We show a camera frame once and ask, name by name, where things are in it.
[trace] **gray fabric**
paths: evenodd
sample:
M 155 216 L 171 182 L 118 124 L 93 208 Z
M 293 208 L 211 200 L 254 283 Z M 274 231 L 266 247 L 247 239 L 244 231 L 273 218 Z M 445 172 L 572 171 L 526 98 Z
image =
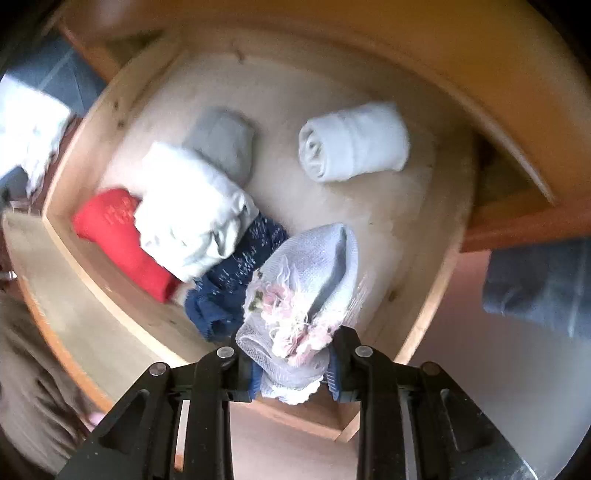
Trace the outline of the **gray fabric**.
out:
M 297 391 L 306 390 L 314 382 L 320 385 L 319 380 L 329 363 L 329 354 L 324 347 L 345 319 L 355 290 L 358 264 L 358 246 L 353 231 L 342 223 L 333 223 L 286 240 L 255 271 L 246 291 L 245 323 L 238 330 L 236 341 L 265 371 L 261 387 L 263 396 L 299 403 L 305 398 L 301 400 Z M 278 323 L 269 321 L 265 306 L 259 307 L 261 299 L 264 303 L 268 293 L 273 291 L 289 291 L 289 295 L 272 299 L 279 309 L 283 308 L 282 302 L 289 303 L 285 298 L 291 301 L 291 305 L 285 307 L 286 315 L 282 317 L 283 312 L 278 312 Z M 276 350 L 282 328 L 289 325 L 301 327 L 296 337 L 307 339 L 298 346 L 312 346 L 311 350 L 303 349 L 301 360 L 294 362 L 290 360 L 297 357 L 296 353 L 289 354 L 290 358 L 282 358 Z M 310 338 L 327 340 L 318 345 L 309 343 Z
M 221 107 L 208 109 L 183 142 L 230 180 L 244 186 L 251 174 L 255 130 L 238 112 Z
M 24 303 L 0 293 L 0 426 L 28 460 L 57 473 L 88 434 L 90 403 Z
M 591 239 L 492 252 L 482 304 L 489 313 L 591 338 Z
M 84 116 L 106 87 L 71 45 L 55 33 L 18 58 L 8 75 L 57 98 Z

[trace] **clothes pile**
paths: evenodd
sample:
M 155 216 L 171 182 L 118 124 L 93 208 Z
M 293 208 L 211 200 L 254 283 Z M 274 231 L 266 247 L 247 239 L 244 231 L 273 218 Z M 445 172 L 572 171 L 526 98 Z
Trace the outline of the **clothes pile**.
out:
M 194 281 L 184 306 L 203 337 L 227 342 L 235 334 L 264 370 L 262 395 L 297 404 L 319 388 L 326 347 L 349 313 L 358 244 L 342 223 L 288 238 L 259 211 L 243 189 L 255 134 L 241 113 L 209 109 L 181 146 L 152 144 L 142 161 L 142 199 L 103 192 L 74 227 L 158 301 Z M 299 140 L 300 164 L 317 182 L 400 171 L 410 152 L 391 102 L 313 118 Z

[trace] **wooden drawer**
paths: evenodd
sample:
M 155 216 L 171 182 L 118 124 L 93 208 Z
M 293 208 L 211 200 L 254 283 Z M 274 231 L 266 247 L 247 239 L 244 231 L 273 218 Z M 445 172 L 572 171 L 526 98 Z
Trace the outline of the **wooden drawer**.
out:
M 307 180 L 297 161 L 301 125 L 370 99 L 398 104 L 411 133 L 407 168 L 342 184 Z M 79 239 L 70 221 L 97 189 L 124 185 L 141 194 L 139 161 L 150 144 L 179 144 L 208 105 L 237 108 L 257 124 L 246 189 L 263 212 L 290 234 L 333 221 L 353 228 L 361 252 L 358 330 L 364 342 L 408 362 L 443 295 L 471 210 L 466 115 L 438 88 L 358 48 L 214 24 L 166 31 L 130 61 L 76 132 L 42 217 L 4 220 L 29 305 L 62 363 L 108 409 L 152 361 L 176 367 L 215 348 L 180 307 L 154 301 Z M 358 407 L 339 408 L 326 390 L 301 406 L 260 400 L 249 408 L 331 439 L 348 440 L 358 428 Z

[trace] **red folded garment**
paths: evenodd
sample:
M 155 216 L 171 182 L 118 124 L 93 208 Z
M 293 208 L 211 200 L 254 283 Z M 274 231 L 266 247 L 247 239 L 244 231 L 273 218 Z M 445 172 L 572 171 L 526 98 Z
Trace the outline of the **red folded garment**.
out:
M 139 287 L 165 302 L 181 282 L 141 248 L 134 225 L 138 204 L 139 200 L 125 189 L 99 193 L 74 215 L 74 231 L 79 237 L 98 244 Z

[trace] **navy blue garment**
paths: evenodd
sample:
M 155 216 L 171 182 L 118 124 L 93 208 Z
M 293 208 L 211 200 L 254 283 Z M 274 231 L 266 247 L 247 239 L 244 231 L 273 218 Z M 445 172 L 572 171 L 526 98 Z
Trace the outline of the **navy blue garment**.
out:
M 259 213 L 232 256 L 195 280 L 196 288 L 185 300 L 185 312 L 206 340 L 224 342 L 240 328 L 252 273 L 287 238 L 279 223 Z

